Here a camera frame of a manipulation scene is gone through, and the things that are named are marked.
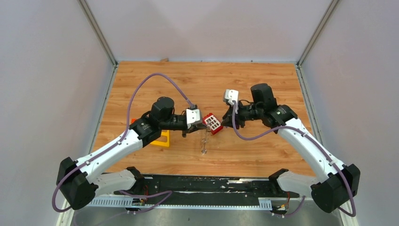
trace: red object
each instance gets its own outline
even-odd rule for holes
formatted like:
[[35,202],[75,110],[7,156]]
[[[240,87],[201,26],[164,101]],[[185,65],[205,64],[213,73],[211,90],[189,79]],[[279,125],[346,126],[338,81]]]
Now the red object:
[[212,113],[209,113],[207,116],[205,116],[202,119],[202,122],[209,126],[212,135],[215,135],[223,129],[222,123]]

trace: yellow object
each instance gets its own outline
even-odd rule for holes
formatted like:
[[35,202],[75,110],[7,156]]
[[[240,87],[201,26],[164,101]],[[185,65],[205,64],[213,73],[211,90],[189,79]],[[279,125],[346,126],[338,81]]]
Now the yellow object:
[[154,140],[150,143],[150,145],[156,145],[156,146],[161,146],[161,147],[170,147],[170,131],[169,130],[163,130],[161,132],[161,136],[166,137],[166,142],[163,141],[158,141]]

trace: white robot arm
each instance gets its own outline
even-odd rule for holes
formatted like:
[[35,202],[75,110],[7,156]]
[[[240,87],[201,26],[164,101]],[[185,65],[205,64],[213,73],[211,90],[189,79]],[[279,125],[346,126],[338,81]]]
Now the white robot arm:
[[[309,177],[281,169],[269,176],[270,181],[275,182],[283,191],[312,197],[316,204],[328,213],[348,201],[350,196],[357,194],[360,171],[354,164],[346,166],[309,133],[288,106],[277,105],[270,86],[265,83],[254,85],[251,93],[253,102],[243,105],[238,99],[238,91],[225,91],[223,100],[230,107],[223,116],[222,125],[233,127],[242,139],[251,140],[268,132],[246,138],[242,137],[237,129],[244,127],[247,120],[262,120],[266,127],[271,128],[270,131],[288,141],[316,174],[316,177]],[[348,182],[352,195],[349,195],[342,176]]]
[[64,159],[60,163],[57,185],[69,172],[82,165],[60,186],[72,209],[78,210],[99,195],[137,186],[144,178],[134,167],[117,173],[103,173],[126,155],[159,138],[163,129],[181,130],[182,136],[186,137],[187,133],[205,128],[201,112],[196,106],[186,109],[184,114],[176,115],[174,101],[161,97],[150,111],[129,126],[126,134],[122,133],[97,151],[76,161],[72,161],[70,157]]

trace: wooden surface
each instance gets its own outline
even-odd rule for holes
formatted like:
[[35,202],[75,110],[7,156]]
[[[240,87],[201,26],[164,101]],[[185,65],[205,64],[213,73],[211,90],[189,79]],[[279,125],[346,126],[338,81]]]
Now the wooden surface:
[[[278,104],[290,106],[307,129],[311,129],[293,64],[121,62],[94,150],[123,132],[132,93],[146,76],[154,72],[171,77],[199,106],[203,116],[213,113],[220,120],[228,109],[222,101],[226,89],[238,90],[240,99],[251,100],[251,86],[268,83]],[[175,101],[177,113],[188,106],[166,79],[157,76],[149,79],[138,91],[130,118],[139,118],[149,111],[161,96]],[[248,121],[245,128],[239,131],[246,137],[252,137],[266,130],[261,121]],[[210,136],[208,152],[202,155],[201,140],[204,136],[204,131],[197,131],[182,138],[180,131],[171,131],[170,148],[148,145],[126,156],[109,171],[135,166],[142,173],[267,177],[281,168],[287,168],[295,173],[314,175],[301,156],[274,133],[254,141],[244,141],[235,135],[233,129],[224,128],[215,136]]]

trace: gray wall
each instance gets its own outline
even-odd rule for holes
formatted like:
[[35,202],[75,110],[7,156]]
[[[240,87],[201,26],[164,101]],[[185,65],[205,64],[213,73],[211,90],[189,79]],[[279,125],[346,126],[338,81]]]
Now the gray wall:
[[331,0],[88,0],[118,60],[295,61]]
[[325,146],[361,170],[361,226],[397,225],[399,2],[343,0],[303,68]]
[[112,66],[75,0],[2,0],[0,31],[0,225],[54,225],[59,162],[88,152]]

